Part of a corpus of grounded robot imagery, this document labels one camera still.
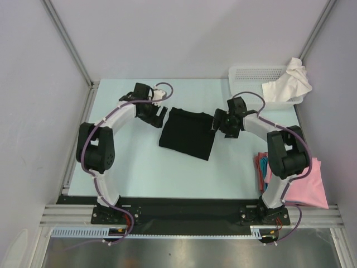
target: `cable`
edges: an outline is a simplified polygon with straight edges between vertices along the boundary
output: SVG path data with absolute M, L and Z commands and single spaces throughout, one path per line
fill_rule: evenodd
M 89 133 L 88 138 L 87 138 L 87 140 L 85 141 L 85 144 L 84 144 L 84 146 L 83 146 L 83 150 L 82 150 L 81 158 L 80 158 L 81 167 L 82 167 L 82 169 L 83 169 L 84 172 L 88 173 L 89 175 L 91 175 L 91 176 L 93 177 L 95 190 L 97 191 L 98 196 L 101 198 L 101 200 L 102 200 L 107 206 L 109 206 L 109 207 L 112 208 L 112 209 L 118 210 L 118 211 L 120 211 L 120 212 L 122 212 L 122 213 L 125 213 L 126 215 L 129 216 L 129 218 L 130 218 L 130 220 L 131 220 L 131 225 L 130 225 L 130 227 L 129 227 L 129 230 L 128 230 L 120 239 L 118 239 L 118 240 L 115 241 L 115 242 L 109 242 L 108 245 L 115 245 L 115 244 L 120 243 L 120 242 L 123 240 L 123 238 L 125 238 L 126 236 L 128 236 L 128 235 L 131 233 L 131 231 L 132 231 L 132 229 L 133 229 L 133 227 L 134 227 L 134 218 L 133 218 L 133 216 L 132 216 L 128 211 L 126 211 L 126 210 L 124 210 L 124 209 L 122 209 L 122 208 L 118 208 L 118 207 L 116 207 L 116 206 L 114 206 L 114 205 L 111 205 L 111 204 L 103 197 L 103 195 L 102 195 L 102 193 L 100 192 L 100 189 L 99 189 L 99 187 L 98 187 L 98 181 L 97 181 L 97 177 L 95 176 L 95 173 L 92 172 L 92 171 L 90 171 L 90 170 L 88 170 L 88 169 L 85 167 L 85 165 L 84 165 L 85 152 L 86 152 L 86 150 L 87 150 L 88 145 L 90 144 L 91 138 L 93 137 L 93 135 L 95 134 L 95 132 L 97 131 L 97 129 L 98 129 L 108 118 L 110 118 L 113 114 L 115 114 L 115 113 L 116 113 L 118 110 L 120 110 L 121 108 L 123 108 L 123 107 L 125 107 L 125 106 L 127 106 L 127 105 L 130 105 L 130 104 L 135 104 L 135 103 L 154 103 L 154 102 L 161 102 L 161 101 L 165 101 L 165 100 L 169 99 L 169 98 L 172 96 L 172 94 L 173 94 L 173 87 L 172 87 L 172 85 L 169 84 L 169 83 L 166 83 L 166 82 L 160 82 L 160 83 L 157 83 L 157 84 L 155 85 L 155 87 L 157 87 L 157 86 L 159 86 L 159 85 L 167 85 L 167 86 L 169 86 L 170 89 L 171 89 L 170 94 L 169 94 L 168 96 L 165 96 L 165 97 L 163 97 L 162 99 L 158 99 L 158 100 L 132 100 L 132 101 L 130 101 L 130 102 L 125 102 L 125 103 L 123 103 L 123 104 L 120 105 L 119 107 L 116 107 L 115 109 L 113 109 L 105 118 L 103 118 L 103 119 L 93 128 L 93 130 L 91 131 L 91 133 Z
M 275 221 L 277 223 L 277 227 L 278 225 L 280 225 L 280 228 L 277 229 L 277 231 L 280 231 L 283 228 L 283 223 L 281 222 L 279 217 L 277 217 Z
M 308 156 L 308 170 L 307 170 L 307 173 L 305 173 L 304 175 L 298 176 L 298 177 L 296 177 L 296 178 L 290 179 L 289 183 L 288 183 L 288 184 L 286 185 L 286 187 L 284 188 L 284 191 L 283 191 L 283 193 L 282 193 L 282 195 L 281 195 L 281 197 L 280 197 L 281 200 L 284 200 L 284 197 L 285 197 L 285 195 L 286 195 L 286 193 L 287 193 L 287 191 L 288 191 L 288 188 L 289 188 L 290 183 L 293 182 L 294 180 L 299 180 L 299 179 L 306 178 L 306 177 L 309 176 L 309 174 L 311 173 L 311 170 L 312 170 L 312 156 L 311 156 L 311 152 L 310 152 L 309 148 L 307 147 L 307 144 L 305 143 L 305 141 L 304 141 L 297 133 L 295 133 L 294 131 L 292 131 L 292 130 L 286 128 L 286 127 L 283 127 L 283 126 L 280 126 L 280 125 L 278 125 L 278 124 L 275 124 L 275 123 L 273 123 L 272 121 L 269 121 L 269 120 L 267 120 L 267 119 L 265 119 L 265 118 L 263 118 L 263 117 L 260 116 L 260 112 L 261 112 L 261 111 L 265 108 L 265 106 L 266 106 L 266 102 L 265 102 L 265 100 L 262 98 L 262 96 L 260 96 L 259 94 L 255 93 L 255 92 L 243 91 L 243 92 L 240 92 L 240 93 L 234 95 L 232 98 L 235 98 L 236 96 L 239 96 L 239 95 L 245 94 L 245 93 L 255 95 L 255 96 L 257 96 L 259 99 L 262 100 L 263 106 L 259 109 L 259 111 L 258 111 L 258 113 L 257 113 L 257 117 L 258 117 L 259 120 L 261 120 L 261 121 L 263 121 L 264 123 L 267 123 L 267 124 L 269 124 L 269 125 L 271 125 L 271 126 L 273 126 L 273 127 L 279 128 L 280 130 L 284 130 L 284 131 L 290 133 L 291 135 L 293 135 L 293 136 L 302 144 L 302 146 L 304 147 L 304 149 L 305 149 L 305 151 L 306 151 L 306 153 L 307 153 L 307 156 Z
M 124 214 L 124 218 L 127 221 L 127 226 L 129 228 L 130 227 L 130 219 L 128 218 L 128 215 Z
M 296 204 L 286 204 L 285 201 L 284 201 L 284 197 L 285 197 L 285 195 L 286 195 L 286 193 L 287 193 L 287 191 L 288 191 L 288 189 L 289 189 L 290 184 L 291 184 L 294 180 L 300 180 L 300 179 L 303 179 L 303 178 L 306 178 L 307 176 L 309 176 L 309 174 L 311 173 L 311 170 L 312 170 L 312 156 L 311 156 L 310 149 L 307 147 L 307 144 L 305 143 L 305 141 L 304 141 L 297 133 L 295 133 L 294 131 L 292 131 L 292 130 L 290 130 L 290 129 L 288 129 L 288 128 L 285 128 L 285 127 L 283 127 L 283 126 L 280 126 L 280 125 L 278 125 L 278 124 L 275 124 L 275 123 L 273 123 L 272 121 L 269 121 L 269 120 L 267 120 L 267 119 L 265 119 L 265 118 L 263 118 L 263 117 L 260 116 L 260 112 L 261 112 L 261 111 L 265 108 L 265 106 L 266 106 L 266 102 L 265 102 L 265 100 L 263 99 L 262 96 L 260 96 L 259 94 L 255 93 L 255 92 L 243 91 L 243 92 L 240 92 L 240 93 L 234 95 L 232 98 L 235 98 L 236 96 L 239 96 L 239 95 L 245 94 L 245 93 L 255 95 L 255 96 L 257 96 L 259 99 L 262 100 L 263 105 L 262 105 L 262 107 L 259 109 L 259 111 L 258 111 L 258 113 L 257 113 L 258 119 L 261 120 L 261 121 L 263 121 L 264 123 L 267 123 L 267 124 L 269 124 L 269 125 L 271 125 L 271 126 L 273 126 L 273 127 L 279 128 L 280 130 L 284 130 L 284 131 L 290 133 L 291 135 L 293 135 L 293 136 L 302 144 L 302 146 L 304 147 L 304 149 L 305 149 L 305 151 L 306 151 L 306 153 L 307 153 L 307 156 L 308 156 L 308 170 L 307 170 L 307 172 L 306 172 L 304 175 L 301 175 L 301 176 L 298 176 L 298 177 L 296 177 L 296 178 L 290 179 L 289 182 L 287 183 L 287 185 L 285 186 L 282 195 L 280 196 L 280 200 L 282 201 L 282 203 L 283 203 L 284 205 L 290 206 L 290 207 L 296 207 L 296 208 L 299 210 L 299 213 L 300 213 L 299 219 L 298 219 L 298 221 L 297 221 L 295 227 L 291 230 L 291 232 L 288 233 L 287 235 L 285 235 L 284 237 L 282 237 L 282 238 L 280 238 L 280 239 L 278 240 L 278 241 L 282 241 L 282 240 L 284 240 L 285 238 L 287 238 L 288 236 L 290 236 L 290 235 L 298 228 L 298 226 L 299 226 L 300 223 L 301 223 L 301 219 L 302 219 L 302 210 L 301 210 L 301 208 L 300 208 L 298 205 L 296 205 Z M 276 242 L 269 243 L 268 245 L 273 245 L 273 244 L 276 245 Z
M 297 220 L 297 223 L 295 224 L 294 228 L 287 235 L 285 235 L 282 238 L 278 239 L 276 242 L 283 241 L 284 239 L 289 237 L 293 232 L 296 231 L 297 227 L 299 227 L 299 225 L 301 223 L 301 219 L 302 219 L 302 210 L 301 210 L 301 208 L 296 204 L 290 204 L 290 203 L 286 204 L 286 206 L 288 206 L 288 207 L 296 207 L 299 210 L 299 219 Z
M 53 251 L 54 253 L 62 253 L 62 252 L 66 252 L 68 250 L 72 250 L 74 248 L 77 248 L 77 247 L 80 247 L 80 246 L 84 246 L 84 245 L 87 245 L 87 244 L 91 244 L 91 243 L 99 243 L 99 242 L 102 242 L 103 243 L 104 240 L 101 240 L 101 239 L 92 239 L 92 240 L 86 240 L 84 242 L 81 242 L 81 243 L 78 243 L 78 244 L 75 244 L 73 246 L 69 246 L 69 247 L 65 247 L 63 250 L 55 250 Z

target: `metal floor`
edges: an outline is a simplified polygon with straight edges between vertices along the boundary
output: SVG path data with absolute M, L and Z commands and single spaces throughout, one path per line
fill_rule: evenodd
M 329 229 L 298 229 L 278 246 L 256 240 L 131 238 L 108 247 L 52 238 L 42 268 L 335 268 L 341 267 Z

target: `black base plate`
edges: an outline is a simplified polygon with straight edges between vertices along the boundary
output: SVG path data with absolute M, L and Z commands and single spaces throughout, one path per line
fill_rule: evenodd
M 134 217 L 132 234 L 227 236 L 250 235 L 250 226 L 271 225 L 257 217 L 257 199 L 171 199 L 120 198 L 120 205 Z M 287 209 L 279 214 L 283 225 L 290 225 Z M 96 205 L 92 224 L 126 224 L 122 213 Z

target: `gray wall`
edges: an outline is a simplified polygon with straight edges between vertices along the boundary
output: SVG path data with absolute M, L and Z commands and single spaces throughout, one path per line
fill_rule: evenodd
M 308 55 L 312 92 L 299 106 L 321 161 L 329 202 L 339 205 L 357 251 L 357 1 L 341 0 Z
M 0 59 L 1 262 L 23 228 L 32 250 L 88 89 L 39 0 L 0 2 Z
M 327 0 L 53 0 L 92 79 L 220 78 L 287 64 Z

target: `orange wire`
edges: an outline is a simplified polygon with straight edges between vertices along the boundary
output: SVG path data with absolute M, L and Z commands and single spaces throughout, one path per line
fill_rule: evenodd
M 277 229 L 277 231 L 280 231 L 282 228 L 283 228 L 283 223 L 281 222 L 281 220 L 279 219 L 279 217 L 278 218 L 276 218 L 276 223 L 277 223 L 277 226 L 280 224 L 280 228 L 279 229 Z
M 129 219 L 128 215 L 125 214 L 124 218 L 127 220 L 127 226 L 129 228 L 130 227 L 130 219 Z

